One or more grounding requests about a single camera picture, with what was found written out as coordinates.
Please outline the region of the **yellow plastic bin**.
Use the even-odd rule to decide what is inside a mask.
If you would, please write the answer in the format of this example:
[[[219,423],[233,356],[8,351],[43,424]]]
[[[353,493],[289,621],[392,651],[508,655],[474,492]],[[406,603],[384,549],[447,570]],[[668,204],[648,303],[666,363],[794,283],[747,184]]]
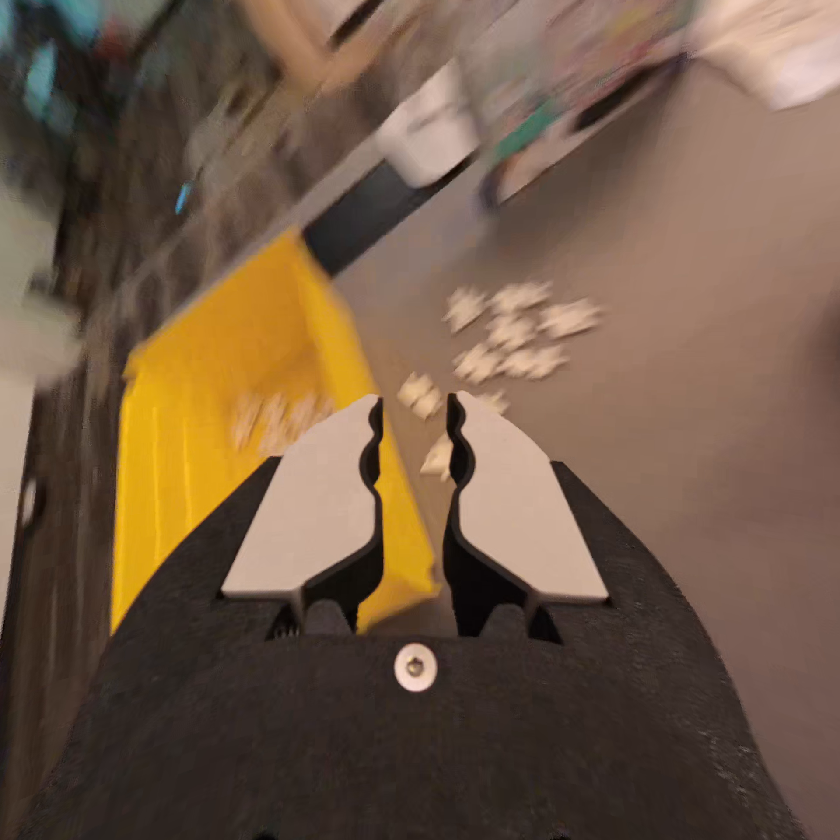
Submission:
[[[163,562],[310,427],[381,397],[350,310],[296,234],[275,239],[129,357],[122,399],[112,630]],[[435,551],[383,402],[384,573],[359,628],[438,594]]]

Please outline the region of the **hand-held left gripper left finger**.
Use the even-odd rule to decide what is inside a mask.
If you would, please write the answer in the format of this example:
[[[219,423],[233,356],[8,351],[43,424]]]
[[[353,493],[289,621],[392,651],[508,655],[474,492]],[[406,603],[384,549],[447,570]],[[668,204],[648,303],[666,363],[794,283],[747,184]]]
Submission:
[[[365,395],[316,423],[280,457],[222,583],[229,599],[279,600],[297,619],[320,601],[352,632],[384,573],[383,402]]]

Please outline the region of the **colourful puzzle box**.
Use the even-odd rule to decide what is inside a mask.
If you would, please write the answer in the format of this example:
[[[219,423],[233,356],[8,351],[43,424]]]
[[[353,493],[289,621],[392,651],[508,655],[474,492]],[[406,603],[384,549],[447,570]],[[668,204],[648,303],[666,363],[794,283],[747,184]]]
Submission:
[[[696,2],[494,2],[463,52],[499,207],[650,95],[687,57]]]

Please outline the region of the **pile of white puzzle pieces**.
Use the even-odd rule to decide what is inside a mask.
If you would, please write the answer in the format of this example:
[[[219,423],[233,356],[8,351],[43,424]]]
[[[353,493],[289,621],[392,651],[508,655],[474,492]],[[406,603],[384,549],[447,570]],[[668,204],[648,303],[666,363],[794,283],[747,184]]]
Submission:
[[[453,359],[453,376],[461,384],[484,385],[498,377],[540,382],[566,365],[564,342],[592,331],[603,309],[589,298],[551,302],[553,284],[534,280],[509,283],[493,294],[458,287],[447,298],[442,322],[456,336],[481,322],[485,333]],[[396,393],[397,401],[426,422],[445,402],[441,387],[426,373],[413,371]],[[431,445],[421,476],[441,482],[450,478],[453,444],[446,432]]]

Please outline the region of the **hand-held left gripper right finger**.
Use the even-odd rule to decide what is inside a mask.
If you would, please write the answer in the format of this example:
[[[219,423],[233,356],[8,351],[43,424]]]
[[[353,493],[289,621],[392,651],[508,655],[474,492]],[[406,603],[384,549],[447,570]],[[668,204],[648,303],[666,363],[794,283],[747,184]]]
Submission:
[[[447,398],[455,483],[443,571],[457,634],[477,637],[512,605],[527,635],[558,637],[549,609],[611,601],[554,464],[531,438],[467,392]]]

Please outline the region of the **white rounded container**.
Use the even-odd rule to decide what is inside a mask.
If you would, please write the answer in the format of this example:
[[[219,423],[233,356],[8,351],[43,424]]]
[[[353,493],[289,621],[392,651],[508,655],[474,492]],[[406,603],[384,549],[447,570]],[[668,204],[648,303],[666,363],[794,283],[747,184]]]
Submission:
[[[374,135],[382,158],[413,189],[440,182],[479,147],[459,65],[452,59],[401,102]]]

